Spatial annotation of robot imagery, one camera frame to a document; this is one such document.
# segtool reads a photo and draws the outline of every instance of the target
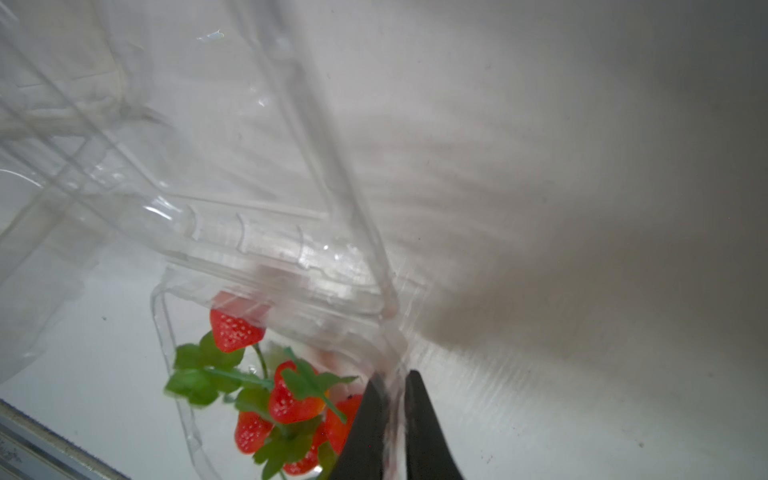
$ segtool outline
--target artificial strawberry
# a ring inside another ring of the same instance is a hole
[[[361,402],[362,395],[352,395],[346,400],[336,403],[336,407],[346,415],[346,423],[342,423],[335,413],[328,411],[326,421],[321,428],[325,429],[326,437],[337,455],[341,455],[341,451],[344,449],[346,438],[349,436],[349,430],[352,429],[352,423],[355,421]]]
[[[244,312],[251,322],[258,322],[269,311],[268,303],[219,292],[214,297],[214,304],[226,305],[228,311]],[[210,311],[210,329],[214,333],[214,342],[224,353],[231,353],[258,343],[264,338],[265,329],[253,326],[244,318],[227,315],[220,310]]]
[[[235,444],[242,453],[252,454],[264,445],[273,425],[255,412],[240,412],[235,427]]]
[[[270,393],[268,405],[272,418],[287,424],[303,422],[318,416],[325,408],[325,403],[316,397],[309,397],[304,400],[293,398],[293,394],[288,390],[285,380],[283,380],[282,371],[285,369],[291,369],[295,372],[296,364],[288,360],[275,369],[275,388]]]
[[[321,425],[312,437],[312,446],[306,456],[296,463],[286,463],[283,466],[283,471],[288,475],[303,475],[315,468],[318,464],[317,449],[325,441],[326,436],[323,434],[323,426]]]

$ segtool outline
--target clear plastic container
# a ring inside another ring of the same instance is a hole
[[[0,382],[41,353],[38,337],[62,302],[82,291],[105,225],[52,178],[66,163],[32,136],[0,131]],[[82,154],[84,139],[50,141]]]
[[[44,193],[23,208],[43,220],[12,229],[20,242],[4,234],[0,262],[46,238],[50,205],[86,211],[168,259],[151,304],[169,372],[219,310],[318,369],[358,376],[348,389],[382,375],[396,429],[396,288],[283,3],[6,4],[0,137]],[[202,478],[257,475],[234,448],[230,405],[178,402]]]

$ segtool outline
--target red strawberry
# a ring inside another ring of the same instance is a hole
[[[296,371],[296,364],[288,360],[275,369],[275,388],[270,393],[269,410],[273,419],[280,423],[303,422],[323,412],[325,403],[316,397],[296,400],[283,380],[282,371]]]
[[[253,300],[240,298],[226,292],[219,292],[214,298],[214,303],[225,303],[228,309],[247,311],[248,318],[254,321],[261,319],[270,309],[266,303],[251,308],[256,304]],[[216,346],[224,353],[232,353],[235,350],[260,342],[266,331],[251,325],[245,319],[227,315],[219,310],[210,311],[210,329],[214,333]]]
[[[240,412],[235,427],[235,443],[242,453],[256,453],[272,432],[273,425],[255,412]]]
[[[341,451],[344,449],[346,438],[349,436],[349,430],[352,429],[352,423],[355,421],[355,416],[361,402],[362,395],[353,395],[346,400],[336,403],[336,407],[341,410],[341,413],[346,415],[346,423],[341,423],[341,419],[330,410],[328,415],[326,415],[326,421],[323,423],[326,437],[337,455],[341,455]]]
[[[306,456],[296,463],[287,463],[283,466],[283,471],[288,475],[303,475],[309,470],[312,470],[317,466],[317,449],[323,442],[326,441],[326,436],[323,434],[323,426],[321,425],[316,431],[315,436],[312,437],[312,446],[306,453]]]

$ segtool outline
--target plastic clamshell lid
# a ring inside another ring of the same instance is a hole
[[[195,3],[177,22],[163,0],[3,11],[0,127],[39,152],[8,148],[225,290],[394,316],[386,253],[290,15],[277,0]],[[60,137],[82,141],[72,153]],[[65,166],[51,172],[51,156]]]

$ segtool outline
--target strawberry plant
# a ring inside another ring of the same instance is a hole
[[[220,397],[232,405],[233,415],[237,415],[235,447],[262,465],[263,480],[278,474],[283,478],[285,474],[304,475],[318,465],[323,470],[316,479],[328,478],[359,401],[354,396],[334,405],[327,391],[357,377],[317,372],[291,348],[282,351],[288,360],[270,375],[258,344],[263,329],[216,310],[211,311],[210,321],[213,329],[199,343],[176,348],[166,392],[197,408]],[[257,353],[262,376],[238,369],[248,346]]]

